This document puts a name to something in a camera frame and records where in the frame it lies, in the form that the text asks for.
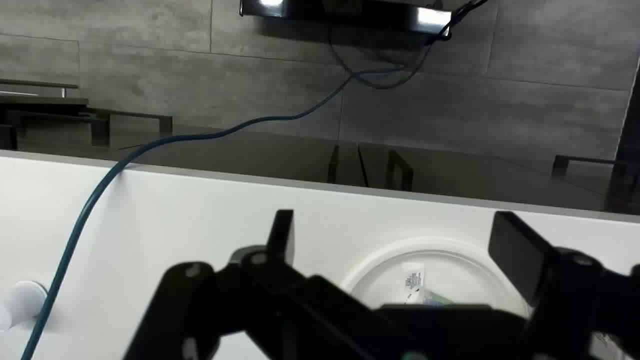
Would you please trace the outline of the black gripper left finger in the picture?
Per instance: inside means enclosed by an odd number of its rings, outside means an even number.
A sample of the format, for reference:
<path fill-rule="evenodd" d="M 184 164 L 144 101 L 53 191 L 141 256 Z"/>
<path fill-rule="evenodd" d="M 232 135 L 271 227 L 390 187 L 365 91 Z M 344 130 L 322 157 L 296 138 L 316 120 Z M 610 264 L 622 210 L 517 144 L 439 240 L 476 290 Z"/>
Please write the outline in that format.
<path fill-rule="evenodd" d="M 168 268 L 124 360 L 211 360 L 223 335 L 244 332 L 270 360 L 374 360 L 365 310 L 286 259 L 294 212 L 277 210 L 263 245 L 240 247 L 221 270 Z"/>

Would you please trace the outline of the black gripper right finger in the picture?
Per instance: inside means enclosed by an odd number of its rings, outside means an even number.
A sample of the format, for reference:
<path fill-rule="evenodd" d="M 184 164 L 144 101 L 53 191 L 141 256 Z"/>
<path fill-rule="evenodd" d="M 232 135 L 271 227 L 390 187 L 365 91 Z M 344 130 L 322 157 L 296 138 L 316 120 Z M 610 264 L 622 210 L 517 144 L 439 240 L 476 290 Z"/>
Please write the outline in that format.
<path fill-rule="evenodd" d="M 594 256 L 552 245 L 513 212 L 495 212 L 488 254 L 531 308 L 517 350 L 529 358 L 590 360 L 591 333 L 640 358 L 640 277 Z"/>

